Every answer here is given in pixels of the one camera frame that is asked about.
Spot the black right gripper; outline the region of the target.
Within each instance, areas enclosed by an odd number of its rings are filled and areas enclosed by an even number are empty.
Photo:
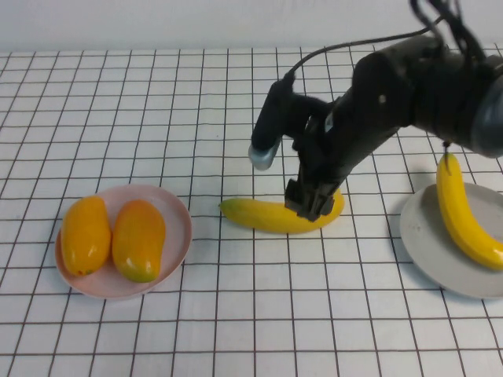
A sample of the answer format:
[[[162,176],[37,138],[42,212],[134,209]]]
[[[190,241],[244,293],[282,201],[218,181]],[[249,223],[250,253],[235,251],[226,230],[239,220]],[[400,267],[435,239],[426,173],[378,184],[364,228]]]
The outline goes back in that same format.
[[[331,195],[350,172],[397,132],[397,95],[388,88],[351,87],[326,104],[294,142],[299,176],[285,188],[285,206],[310,222],[332,212]]]

